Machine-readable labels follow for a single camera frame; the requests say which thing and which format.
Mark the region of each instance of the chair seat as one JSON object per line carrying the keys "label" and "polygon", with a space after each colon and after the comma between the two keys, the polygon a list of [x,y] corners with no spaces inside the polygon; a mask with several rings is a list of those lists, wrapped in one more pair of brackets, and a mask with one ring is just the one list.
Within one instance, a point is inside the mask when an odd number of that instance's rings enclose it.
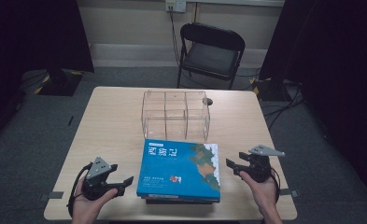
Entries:
{"label": "chair seat", "polygon": [[194,43],[182,65],[193,72],[206,71],[230,79],[237,57],[238,52],[233,50]]}

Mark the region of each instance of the clear acrylic box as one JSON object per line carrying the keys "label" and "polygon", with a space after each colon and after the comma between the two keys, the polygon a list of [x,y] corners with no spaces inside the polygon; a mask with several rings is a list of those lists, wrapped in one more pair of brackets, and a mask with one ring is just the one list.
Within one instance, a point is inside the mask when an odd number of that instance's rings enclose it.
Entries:
{"label": "clear acrylic box", "polygon": [[204,91],[145,91],[143,135],[149,139],[204,143],[209,132]]}

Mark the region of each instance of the book cover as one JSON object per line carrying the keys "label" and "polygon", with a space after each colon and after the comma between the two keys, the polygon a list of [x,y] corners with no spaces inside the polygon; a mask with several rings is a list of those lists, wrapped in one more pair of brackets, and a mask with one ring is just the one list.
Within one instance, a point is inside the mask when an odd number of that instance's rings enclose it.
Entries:
{"label": "book cover", "polygon": [[217,144],[145,140],[137,196],[219,202],[219,182]]}

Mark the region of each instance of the gray carpet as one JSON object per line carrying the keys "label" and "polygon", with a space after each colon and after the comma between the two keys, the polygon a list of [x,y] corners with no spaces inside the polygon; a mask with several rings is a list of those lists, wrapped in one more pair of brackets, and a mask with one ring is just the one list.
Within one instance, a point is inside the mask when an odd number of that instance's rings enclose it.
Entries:
{"label": "gray carpet", "polygon": [[[233,89],[250,91],[249,76],[256,72],[240,69]],[[22,83],[27,95],[21,110],[0,132],[0,223],[53,223],[44,219],[47,202],[39,197],[53,189],[93,88],[174,88],[177,69],[96,68],[95,74],[84,75],[72,97],[33,94],[42,78],[36,75],[41,73],[25,74],[23,79],[33,78]],[[182,85],[228,87],[227,82],[196,75],[183,77]],[[265,115],[286,104],[261,102]],[[269,125],[274,117],[266,116]],[[325,141],[319,127],[308,107],[300,104],[284,111],[271,128],[276,149],[287,154],[280,161],[290,189],[300,193],[294,198],[298,217],[287,223],[367,223],[367,189],[339,151]]]}

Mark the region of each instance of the wall outlet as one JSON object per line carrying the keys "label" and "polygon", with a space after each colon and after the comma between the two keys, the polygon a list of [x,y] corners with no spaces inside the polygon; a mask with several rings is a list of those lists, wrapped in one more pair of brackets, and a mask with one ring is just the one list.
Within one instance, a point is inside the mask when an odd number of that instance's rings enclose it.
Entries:
{"label": "wall outlet", "polygon": [[165,11],[186,12],[186,0],[165,0]]}

